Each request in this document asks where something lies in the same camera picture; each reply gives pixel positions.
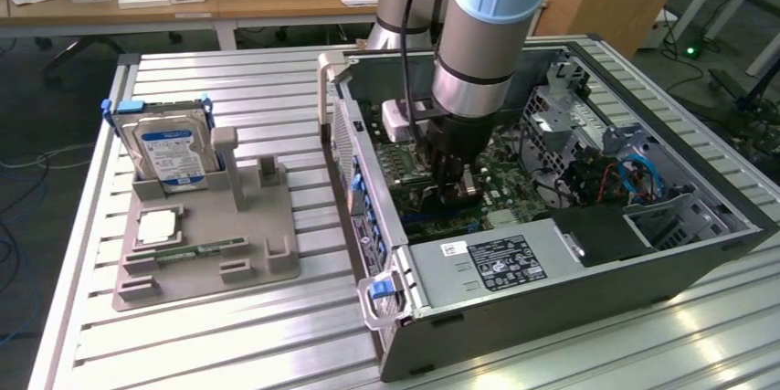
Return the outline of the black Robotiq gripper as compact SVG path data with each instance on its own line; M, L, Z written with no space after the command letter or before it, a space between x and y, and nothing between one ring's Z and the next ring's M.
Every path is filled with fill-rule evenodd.
M455 115L431 119L427 145L432 176L436 181L460 181L465 166L475 166L492 135L492 117Z

